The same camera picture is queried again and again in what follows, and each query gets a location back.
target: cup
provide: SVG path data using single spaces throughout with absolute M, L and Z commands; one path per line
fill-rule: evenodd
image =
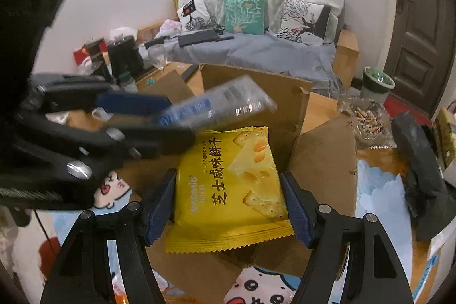
M 103 108 L 97 107 L 92 111 L 92 116 L 94 119 L 100 120 L 102 122 L 107 122 L 114 114 L 108 114 L 104 111 Z

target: trash can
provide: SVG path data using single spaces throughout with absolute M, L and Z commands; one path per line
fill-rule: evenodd
M 388 93 L 395 86 L 396 84 L 390 76 L 374 67 L 367 66 L 363 71 L 363 88 L 359 96 L 384 104 Z

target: brown door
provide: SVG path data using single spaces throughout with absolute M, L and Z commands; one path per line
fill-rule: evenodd
M 433 114 L 453 65 L 455 0 L 397 0 L 384 71 L 395 95 Z

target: gray blanket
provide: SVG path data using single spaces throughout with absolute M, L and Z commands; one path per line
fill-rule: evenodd
M 332 72 L 334 43 L 322 46 L 298 44 L 264 35 L 234 34 L 234 39 L 180 48 L 177 40 L 166 43 L 170 60 L 189 64 L 225 64 L 286 74 L 314 83 L 312 91 L 338 97 L 342 84 Z

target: cracker illustration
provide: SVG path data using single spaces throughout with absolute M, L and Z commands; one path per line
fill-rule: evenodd
M 244 197 L 243 203 L 271 221 L 283 221 L 288 218 L 285 200 L 265 201 L 252 191 Z
M 266 137 L 266 141 L 268 140 L 268 131 L 263 128 L 254 128 L 253 130 L 247 130 L 245 132 L 239 133 L 236 137 L 234 137 L 233 142 L 236 143 L 239 147 L 244 147 L 245 143 L 250 138 L 257 138 Z

